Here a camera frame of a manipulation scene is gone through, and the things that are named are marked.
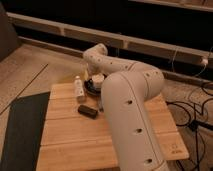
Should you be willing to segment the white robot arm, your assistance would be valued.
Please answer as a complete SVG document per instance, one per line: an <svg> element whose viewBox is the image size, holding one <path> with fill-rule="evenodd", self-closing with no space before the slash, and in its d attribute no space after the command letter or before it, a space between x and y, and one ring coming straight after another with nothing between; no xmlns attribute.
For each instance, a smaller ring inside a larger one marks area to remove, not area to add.
<svg viewBox="0 0 213 171"><path fill-rule="evenodd" d="M101 99L121 171L169 171L145 102L160 94L164 76L155 66L110 57L105 45L83 52L88 72L106 76Z"/></svg>

